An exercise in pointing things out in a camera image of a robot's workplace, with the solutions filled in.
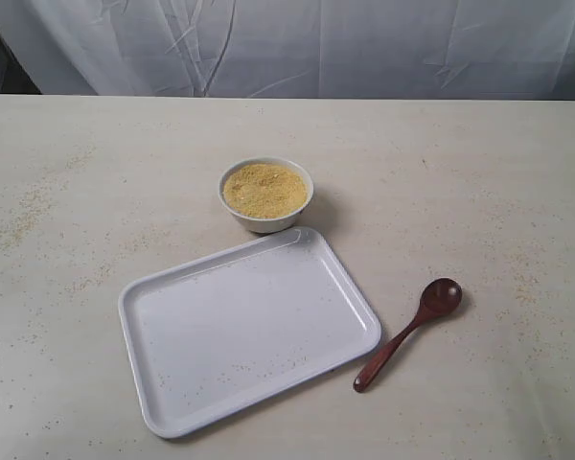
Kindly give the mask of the tan granular powder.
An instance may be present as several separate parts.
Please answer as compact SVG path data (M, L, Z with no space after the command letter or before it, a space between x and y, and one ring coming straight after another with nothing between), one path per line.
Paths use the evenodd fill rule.
M226 203L241 215L277 219L298 210L308 199L308 187L290 168L253 163L232 172L222 189Z

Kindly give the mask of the white backdrop cloth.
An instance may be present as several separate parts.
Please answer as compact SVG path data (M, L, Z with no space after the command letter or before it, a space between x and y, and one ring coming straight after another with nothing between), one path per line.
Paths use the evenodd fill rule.
M0 1L45 94L575 100L575 1Z

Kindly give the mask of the white ceramic bowl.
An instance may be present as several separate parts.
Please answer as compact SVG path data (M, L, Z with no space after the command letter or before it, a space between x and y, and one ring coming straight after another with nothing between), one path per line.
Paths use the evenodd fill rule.
M241 168L245 165L253 164L253 163L269 163L269 164L282 165L282 166L290 168L295 173L298 173L302 177L303 181L306 183L308 190L309 190L307 201L298 210L294 211L293 213L291 213L289 215L286 215L286 216L283 216L280 218L269 218L269 219L250 218L248 216L241 215L238 212L236 212L235 210L233 210L226 203L226 201L223 197L222 189L223 189L224 182L231 173L235 172L236 170L238 170L239 168ZM229 212L232 215L232 217L234 217L234 219L236 221L238 221L239 224L241 224L241 226L243 226L243 228L245 228L246 230L248 230L250 232L259 233L259 234L270 234L270 233L279 232L279 231L282 231L282 230L289 228L291 225L293 225L295 223L295 221L298 219L298 217L303 213L303 211L311 203L313 194L314 194L314 186L313 186L311 175L303 167L301 167L300 165L298 165L297 163L295 163L293 161L286 160L283 158L275 158L275 157L257 157L257 158L247 158L245 160L242 160L242 161L234 164L233 166L231 166L228 170L226 170L226 172L222 175L221 179L219 180L219 184L218 184L219 200L220 200L221 204L223 205L223 207L226 209L226 211Z

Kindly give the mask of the white rectangular tray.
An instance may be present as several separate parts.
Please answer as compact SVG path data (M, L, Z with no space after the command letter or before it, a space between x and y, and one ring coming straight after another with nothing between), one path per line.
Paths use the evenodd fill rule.
M188 435L372 351L381 325L298 226L151 274L118 301L143 419Z

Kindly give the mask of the dark brown wooden spoon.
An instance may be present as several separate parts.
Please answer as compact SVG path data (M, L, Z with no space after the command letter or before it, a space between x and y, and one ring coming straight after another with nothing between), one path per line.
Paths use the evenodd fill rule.
M454 313L462 301L461 286L450 278L432 281L422 292L419 307L409 324L392 337L374 354L370 361L357 374L353 389L363 393L380 373L384 365L394 355L402 343L418 328L431 321Z

